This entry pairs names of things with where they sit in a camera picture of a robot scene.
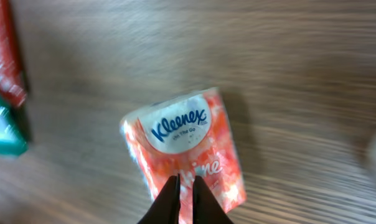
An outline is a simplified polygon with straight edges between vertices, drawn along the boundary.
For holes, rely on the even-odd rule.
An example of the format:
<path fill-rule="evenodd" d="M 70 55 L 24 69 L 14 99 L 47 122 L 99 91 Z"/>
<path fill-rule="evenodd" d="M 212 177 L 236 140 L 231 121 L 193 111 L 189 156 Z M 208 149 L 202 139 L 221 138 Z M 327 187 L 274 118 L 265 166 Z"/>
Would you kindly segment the orange Kleenex tissue pack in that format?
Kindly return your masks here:
<path fill-rule="evenodd" d="M 246 199 L 243 174 L 218 88 L 194 91 L 128 113 L 120 123 L 130 156 L 156 200 L 180 177 L 179 223 L 193 222 L 193 185 L 202 176 L 224 212 Z"/>

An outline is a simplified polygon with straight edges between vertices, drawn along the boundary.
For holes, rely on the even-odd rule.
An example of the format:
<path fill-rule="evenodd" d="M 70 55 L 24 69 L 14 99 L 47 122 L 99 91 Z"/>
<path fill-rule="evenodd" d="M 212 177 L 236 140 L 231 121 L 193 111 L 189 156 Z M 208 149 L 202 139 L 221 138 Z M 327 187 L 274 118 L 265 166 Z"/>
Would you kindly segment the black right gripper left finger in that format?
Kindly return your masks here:
<path fill-rule="evenodd" d="M 138 224 L 178 224 L 181 209 L 180 189 L 180 175 L 170 176 Z"/>

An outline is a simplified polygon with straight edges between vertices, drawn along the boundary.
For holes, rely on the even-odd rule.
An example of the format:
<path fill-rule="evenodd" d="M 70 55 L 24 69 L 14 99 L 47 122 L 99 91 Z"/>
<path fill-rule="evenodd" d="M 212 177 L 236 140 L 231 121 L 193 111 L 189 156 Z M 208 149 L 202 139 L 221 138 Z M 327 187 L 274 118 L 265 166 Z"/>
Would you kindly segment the red Nescafe sachet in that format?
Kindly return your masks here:
<path fill-rule="evenodd" d="M 10 3 L 0 0 L 0 94 L 15 108 L 22 106 L 27 98 L 22 72 Z"/>

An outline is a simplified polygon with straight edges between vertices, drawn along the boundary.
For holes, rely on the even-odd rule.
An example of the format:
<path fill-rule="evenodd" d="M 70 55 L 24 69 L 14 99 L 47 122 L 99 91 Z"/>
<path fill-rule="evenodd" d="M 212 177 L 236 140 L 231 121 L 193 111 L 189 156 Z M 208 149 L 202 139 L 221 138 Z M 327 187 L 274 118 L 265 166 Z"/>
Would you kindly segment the green 3M gloves package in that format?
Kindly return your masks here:
<path fill-rule="evenodd" d="M 0 97 L 0 155 L 18 157 L 27 149 L 27 142 L 12 119 L 8 105 Z"/>

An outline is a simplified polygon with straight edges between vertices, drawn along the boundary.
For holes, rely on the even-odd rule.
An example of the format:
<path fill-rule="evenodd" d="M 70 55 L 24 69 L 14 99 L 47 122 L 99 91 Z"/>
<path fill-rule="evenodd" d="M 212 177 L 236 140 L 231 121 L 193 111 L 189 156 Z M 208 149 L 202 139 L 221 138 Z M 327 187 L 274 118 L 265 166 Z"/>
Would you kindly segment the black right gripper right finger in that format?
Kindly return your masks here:
<path fill-rule="evenodd" d="M 194 180 L 192 203 L 193 224 L 233 224 L 199 175 Z"/>

